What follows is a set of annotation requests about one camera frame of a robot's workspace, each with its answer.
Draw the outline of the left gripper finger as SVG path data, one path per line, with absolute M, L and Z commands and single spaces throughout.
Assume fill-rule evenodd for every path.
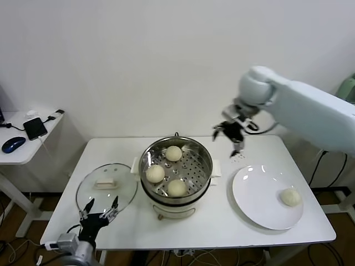
M 92 198 L 84 207 L 83 210 L 79 211 L 79 215 L 80 215 L 80 220 L 84 220 L 84 219 L 87 219 L 88 218 L 88 214 L 91 210 L 91 208 L 93 207 L 94 205 L 94 201 L 95 199 Z
M 118 212 L 118 196 L 116 196 L 111 207 L 101 215 L 101 218 L 107 219 L 108 222 L 112 222 Z

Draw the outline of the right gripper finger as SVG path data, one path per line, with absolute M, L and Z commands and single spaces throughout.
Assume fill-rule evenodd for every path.
M 224 134 L 225 127 L 224 124 L 218 124 L 213 127 L 212 140 L 215 141 L 219 134 Z
M 236 156 L 244 149 L 245 143 L 244 141 L 233 141 L 232 142 L 232 152 L 230 154 L 230 158 Z

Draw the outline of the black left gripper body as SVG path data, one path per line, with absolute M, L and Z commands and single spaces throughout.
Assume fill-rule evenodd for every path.
M 101 228 L 108 226 L 108 219 L 102 217 L 101 213 L 87 215 L 87 218 L 80 220 L 82 230 L 79 233 L 79 240 L 95 244 L 95 240 Z

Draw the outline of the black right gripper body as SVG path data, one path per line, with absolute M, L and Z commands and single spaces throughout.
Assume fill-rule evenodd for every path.
M 243 127 L 238 122 L 227 122 L 221 123 L 222 132 L 226 137 L 228 137 L 232 142 L 243 142 L 244 136 L 242 134 Z

